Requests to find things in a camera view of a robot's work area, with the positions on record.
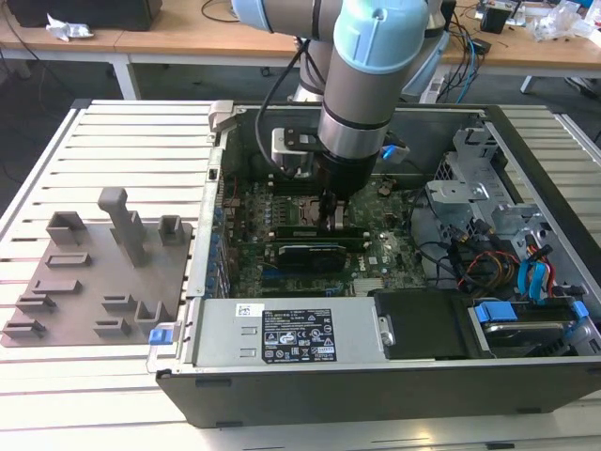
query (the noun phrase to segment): white table leg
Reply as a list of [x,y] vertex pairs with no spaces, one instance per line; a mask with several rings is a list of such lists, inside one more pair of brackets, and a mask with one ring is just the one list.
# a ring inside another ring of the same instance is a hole
[[123,99],[127,101],[140,100],[140,90],[138,89],[138,83],[135,80],[133,64],[128,59],[127,55],[117,55],[117,58],[112,63],[115,68],[116,79],[119,82]]
[[524,83],[522,83],[522,87],[519,89],[520,92],[522,94],[530,94],[530,92],[532,91],[532,87],[534,86],[534,83],[536,82],[536,80],[538,80],[540,77],[532,77],[532,76],[527,76],[524,79]]
[[19,78],[22,80],[29,80],[31,77],[31,70],[27,66],[27,61],[24,59],[11,59],[8,61],[8,67],[19,74]]
[[444,65],[439,65],[432,76],[432,80],[426,90],[420,97],[420,103],[436,103],[444,83],[444,77],[448,73],[449,68]]

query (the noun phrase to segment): gray floor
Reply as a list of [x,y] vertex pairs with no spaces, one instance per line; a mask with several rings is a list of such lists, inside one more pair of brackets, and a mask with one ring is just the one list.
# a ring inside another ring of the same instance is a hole
[[[107,76],[108,65],[101,63],[52,63],[51,70],[78,98],[120,99],[115,79]],[[60,119],[67,113],[72,96],[38,62],[31,62],[32,77],[12,78],[0,86],[2,105],[0,136],[0,212],[12,197],[44,150]],[[138,65],[136,76],[145,99],[216,100],[263,99],[281,69],[264,78],[258,68],[226,68]],[[539,81],[530,95],[519,92],[523,79],[506,76],[479,76],[464,103],[544,104],[558,113],[567,113],[589,136],[601,129],[601,101],[579,95],[563,79]],[[283,100],[296,88],[298,74],[283,83],[276,99]],[[459,89],[450,97],[455,101]]]

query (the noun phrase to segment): circuit board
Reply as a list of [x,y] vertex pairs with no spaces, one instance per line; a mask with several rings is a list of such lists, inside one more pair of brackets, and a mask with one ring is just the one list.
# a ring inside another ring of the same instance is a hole
[[373,289],[425,286],[405,224],[408,192],[396,191],[390,179],[373,178],[337,218],[343,228],[364,227],[369,239],[362,252],[347,253],[343,270],[326,274],[282,272],[275,259],[283,244],[273,242],[273,230],[311,226],[315,196],[281,195],[267,183],[240,184],[236,192],[225,209],[230,254],[236,256],[234,298],[366,296]]

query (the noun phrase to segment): power supply label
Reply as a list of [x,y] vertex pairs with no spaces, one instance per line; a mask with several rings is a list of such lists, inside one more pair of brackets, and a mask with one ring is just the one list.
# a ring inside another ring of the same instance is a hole
[[264,310],[262,352],[266,364],[336,362],[331,310]]

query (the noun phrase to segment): blue latch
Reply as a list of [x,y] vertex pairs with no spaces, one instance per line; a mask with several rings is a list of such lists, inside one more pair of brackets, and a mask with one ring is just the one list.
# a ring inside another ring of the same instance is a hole
[[507,301],[484,301],[474,310],[480,322],[517,321],[514,307]]
[[584,305],[583,301],[574,301],[572,303],[572,310],[576,313],[578,319],[583,319],[589,316],[589,310]]
[[[532,269],[532,280],[528,281],[528,273]],[[520,294],[528,294],[528,296],[538,305],[543,305],[544,300],[541,299],[541,289],[547,274],[547,265],[535,261],[530,262],[528,259],[522,260],[517,272],[517,288]]]
[[153,329],[148,337],[151,346],[171,345],[173,343],[173,331],[169,329]]
[[384,148],[384,152],[382,153],[382,158],[384,160],[388,160],[389,158],[391,158],[394,155],[395,152],[396,152],[396,146],[389,145],[386,148]]

